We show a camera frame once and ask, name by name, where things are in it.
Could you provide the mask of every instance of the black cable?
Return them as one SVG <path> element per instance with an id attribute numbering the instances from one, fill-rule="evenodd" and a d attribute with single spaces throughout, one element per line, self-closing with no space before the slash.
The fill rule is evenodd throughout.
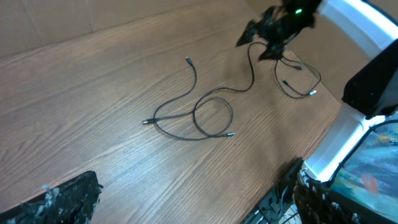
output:
<path id="1" fill-rule="evenodd" d="M 280 61 L 281 61 L 282 63 L 284 63 L 285 65 L 287 65 L 287 66 L 289 66 L 289 67 L 292 67 L 292 68 L 294 68 L 294 69 L 303 70 L 303 68 L 302 68 L 301 66 L 288 64 L 288 63 L 284 62 L 282 59 L 281 59 Z"/>
<path id="2" fill-rule="evenodd" d="M 310 89 L 310 91 L 308 91 L 307 93 L 301 93 L 301 92 L 297 91 L 297 90 L 296 90 L 295 88 L 293 88 L 286 80 L 283 80 L 283 81 L 282 81 L 283 84 L 285 84 L 285 85 L 286 85 L 287 87 L 289 87 L 292 91 L 294 91 L 296 94 L 299 95 L 299 96 L 292 96 L 291 94 L 289 94 L 288 92 L 286 92 L 286 90 L 285 90 L 285 89 L 283 88 L 283 86 L 280 84 L 280 81 L 279 81 L 279 79 L 278 79 L 278 77 L 277 77 L 276 68 L 277 68 L 277 66 L 278 66 L 278 61 L 279 61 L 279 60 L 277 60 L 276 63 L 275 63 L 275 67 L 274 67 L 274 76 L 275 76 L 275 81 L 276 81 L 276 83 L 278 84 L 280 90 L 282 90 L 282 92 L 283 92 L 286 96 L 288 96 L 288 97 L 290 97 L 290 98 L 292 98 L 292 99 L 296 99 L 296 100 L 297 100 L 297 99 L 302 99 L 302 98 L 305 98 L 305 97 L 307 97 L 307 96 L 311 96 L 311 95 L 315 94 L 316 91 L 315 91 L 314 89 L 315 89 L 315 87 L 318 86 L 318 84 L 319 84 L 319 83 L 321 82 L 321 80 L 322 80 L 321 73 L 320 73 L 315 67 L 313 67 L 312 65 L 309 65 L 309 64 L 307 64 L 307 63 L 305 63 L 305 62 L 299 62 L 299 61 L 291 60 L 291 59 L 286 58 L 285 56 L 283 56 L 283 58 L 284 58 L 285 60 L 290 61 L 290 62 L 300 63 L 300 64 L 303 64 L 303 65 L 306 65 L 306 66 L 311 67 L 312 69 L 314 69 L 314 70 L 318 73 L 319 79 L 318 79 L 318 81 L 316 82 L 316 84 L 315 84 L 315 85 Z M 293 68 L 299 70 L 298 68 L 294 67 L 294 65 L 289 65 L 289 64 L 285 63 L 283 60 L 280 60 L 280 61 L 281 61 L 282 63 L 284 63 L 284 64 L 290 66 L 290 67 L 293 67 Z"/>
<path id="3" fill-rule="evenodd" d="M 294 214 L 291 215 L 288 219 L 286 219 L 284 222 L 282 222 L 282 224 L 287 223 L 289 220 L 291 220 L 294 216 L 296 216 L 296 215 L 298 215 L 298 214 L 299 214 L 298 212 L 294 213 Z"/>
<path id="4" fill-rule="evenodd" d="M 287 192 L 287 190 L 289 189 L 289 187 L 285 187 L 285 189 L 284 189 L 284 191 L 282 192 L 282 196 L 281 196 L 281 198 L 280 198 L 280 207 L 281 207 L 281 210 L 279 211 L 279 214 L 278 214 L 278 216 L 276 217 L 276 218 L 274 218 L 273 220 L 268 220 L 267 218 L 266 218 L 266 215 L 265 214 L 263 214 L 262 212 L 262 216 L 266 219 L 266 221 L 268 222 L 268 223 L 271 223 L 271 222 L 276 222 L 276 221 L 278 221 L 281 217 L 282 217 L 282 208 L 283 208 L 283 206 L 284 206 L 284 198 L 285 198 L 285 194 L 286 194 L 286 192 Z"/>
<path id="5" fill-rule="evenodd" d="M 151 119 L 147 119 L 147 120 L 143 121 L 142 123 L 143 123 L 143 124 L 155 124 L 156 127 L 157 127 L 159 130 L 161 130 L 163 133 L 165 133 L 165 134 L 167 134 L 167 135 L 169 135 L 169 136 L 172 136 L 173 138 L 176 138 L 176 139 L 179 139 L 179 140 L 186 140 L 186 141 L 201 141 L 201 140 L 205 140 L 205 139 L 208 139 L 208 138 L 222 138 L 222 137 L 234 136 L 235 133 L 224 133 L 224 131 L 226 131 L 226 130 L 231 126 L 231 123 L 232 123 L 232 120 L 233 120 L 233 109 L 232 109 L 232 106 L 231 106 L 225 99 L 220 98 L 220 97 L 217 97 L 217 96 L 212 97 L 212 98 L 209 98 L 209 99 L 207 99 L 206 101 L 204 101 L 204 102 L 202 102 L 202 103 L 201 103 L 201 101 L 202 101 L 204 98 L 206 98 L 207 96 L 209 96 L 209 95 L 211 95 L 211 94 L 213 94 L 214 92 L 219 91 L 219 90 L 231 90 L 231 91 L 235 91 L 235 92 L 238 92 L 238 93 L 244 93 L 244 92 L 246 92 L 246 91 L 248 91 L 248 90 L 251 89 L 251 87 L 252 87 L 253 84 L 254 84 L 254 69 L 253 69 L 253 64 L 252 64 L 251 57 L 250 57 L 250 49 L 251 49 L 251 47 L 252 47 L 253 45 L 256 45 L 256 44 L 263 45 L 263 46 L 267 47 L 267 45 L 264 44 L 264 43 L 262 43 L 262 42 L 253 42 L 253 43 L 251 43 L 251 44 L 249 45 L 249 47 L 248 47 L 248 59 L 249 59 L 249 64 L 250 64 L 250 69 L 251 69 L 252 80 L 251 80 L 251 84 L 250 84 L 246 89 L 237 90 L 237 89 L 228 88 L 228 87 L 219 87 L 219 88 L 215 88 L 215 89 L 213 89 L 213 90 L 210 90 L 210 91 L 207 92 L 206 94 L 204 94 L 204 95 L 196 102 L 195 106 L 193 107 L 193 109 L 192 109 L 191 111 L 186 112 L 186 113 L 182 113 L 182 114 L 176 114 L 176 115 L 172 115 L 172 116 L 165 116 L 165 117 L 157 118 L 157 117 L 156 117 L 156 114 L 157 114 L 157 112 L 158 112 L 162 107 L 164 107 L 165 105 L 167 105 L 167 104 L 169 104 L 169 103 L 171 103 L 171 102 L 173 102 L 173 101 L 175 101 L 175 100 L 178 100 L 178 99 L 180 99 L 180 98 L 182 98 L 182 97 L 184 97 L 184 96 L 187 96 L 187 95 L 194 89 L 195 85 L 197 84 L 197 70 L 196 70 L 195 66 L 193 65 L 193 62 L 191 61 L 191 59 L 190 59 L 189 57 L 187 57 L 186 60 L 187 60 L 187 62 L 189 63 L 189 65 L 192 67 L 192 69 L 193 69 L 193 74 L 194 74 L 194 77 L 195 77 L 195 81 L 194 81 L 194 83 L 193 83 L 192 88 L 191 88 L 190 90 L 188 90 L 186 93 L 184 93 L 184 94 L 182 94 L 182 95 L 180 95 L 180 96 L 178 96 L 178 97 L 176 97 L 176 98 L 173 98 L 173 99 L 171 99 L 171 100 L 168 100 L 168 101 L 166 101 L 165 103 L 162 103 L 160 106 L 158 106 L 158 107 L 156 108 L 153 117 L 152 117 Z M 230 119 L 229 119 L 229 123 L 227 124 L 227 126 L 226 126 L 223 130 L 221 130 L 220 132 L 218 132 L 218 133 L 216 133 L 216 134 L 210 134 L 210 133 L 206 132 L 205 130 L 203 130 L 203 128 L 198 124 L 198 121 L 197 121 L 197 118 L 196 118 L 196 114 L 195 114 L 196 111 L 197 111 L 197 109 L 199 109 L 200 107 L 202 107 L 205 103 L 208 103 L 208 102 L 213 101 L 213 100 L 221 100 L 223 103 L 225 103 L 225 104 L 227 105 L 228 109 L 229 109 L 230 114 L 231 114 Z M 184 116 L 187 116 L 187 115 L 190 115 L 190 114 L 192 114 L 192 116 L 193 116 L 193 123 L 195 124 L 196 128 L 197 128 L 202 134 L 204 134 L 205 137 L 203 137 L 203 138 L 184 138 L 184 137 L 180 137 L 180 136 L 177 136 L 177 135 L 172 134 L 172 133 L 170 133 L 170 132 L 167 132 L 166 130 L 164 130 L 163 128 L 161 128 L 161 127 L 159 126 L 159 124 L 157 123 L 157 122 L 160 121 L 160 120 L 181 118 L 181 117 L 184 117 Z"/>

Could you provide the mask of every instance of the fish tank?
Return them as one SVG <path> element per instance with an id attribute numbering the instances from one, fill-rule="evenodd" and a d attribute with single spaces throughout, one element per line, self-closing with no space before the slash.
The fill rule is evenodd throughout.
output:
<path id="1" fill-rule="evenodd" d="M 330 190 L 358 215 L 398 223 L 398 114 L 372 127 L 333 178 Z"/>

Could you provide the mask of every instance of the wooden table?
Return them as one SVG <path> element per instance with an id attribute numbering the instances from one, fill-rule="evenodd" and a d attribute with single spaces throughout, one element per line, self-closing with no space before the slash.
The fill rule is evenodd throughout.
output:
<path id="1" fill-rule="evenodd" d="M 197 87 L 160 116 L 215 87 L 248 86 L 247 46 L 234 44 L 254 17 L 242 0 L 207 1 L 0 60 L 0 210 L 93 170 L 104 185 L 93 223 L 238 223 L 329 128 L 340 103 L 326 88 L 292 100 L 275 62 L 255 62 L 250 91 L 218 94 L 234 108 L 234 137 L 177 141 L 141 121 L 191 87 L 185 56 Z M 308 70 L 278 73 L 303 91 L 316 82 Z M 211 132 L 227 114 L 219 103 L 198 111 Z M 191 117 L 160 124 L 201 136 Z"/>

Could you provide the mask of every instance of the orange fish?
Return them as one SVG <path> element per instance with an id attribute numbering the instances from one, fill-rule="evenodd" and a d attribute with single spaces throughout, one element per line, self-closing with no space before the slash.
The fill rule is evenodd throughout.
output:
<path id="1" fill-rule="evenodd" d="M 391 136 L 388 134 L 379 134 L 377 136 L 377 138 L 379 139 L 379 142 L 384 143 L 384 144 L 389 143 L 391 140 Z"/>
<path id="2" fill-rule="evenodd" d="M 364 173 L 362 175 L 362 182 L 365 185 L 365 188 L 368 192 L 372 192 L 375 194 L 379 193 L 379 187 L 377 186 L 377 180 L 373 177 L 372 174 Z"/>

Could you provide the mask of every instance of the cable connector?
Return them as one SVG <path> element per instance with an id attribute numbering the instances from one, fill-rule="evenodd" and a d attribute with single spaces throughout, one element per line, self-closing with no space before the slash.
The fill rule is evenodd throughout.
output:
<path id="1" fill-rule="evenodd" d="M 316 90 L 312 90 L 308 95 L 309 95 L 309 96 L 312 96 L 312 95 L 314 95 L 314 94 L 316 94 L 316 93 L 317 93 Z"/>
<path id="2" fill-rule="evenodd" d="M 155 123 L 158 120 L 159 119 L 157 119 L 157 118 L 155 118 L 155 119 L 151 118 L 151 119 L 147 119 L 147 120 L 143 121 L 142 124 L 153 124 L 153 123 Z"/>
<path id="3" fill-rule="evenodd" d="M 192 62 L 192 60 L 189 57 L 185 57 L 185 59 L 187 60 L 188 64 L 193 66 L 193 62 Z"/>
<path id="4" fill-rule="evenodd" d="M 226 134 L 225 134 L 226 137 L 232 137 L 232 136 L 234 136 L 234 135 L 235 135 L 235 133 L 226 133 Z"/>

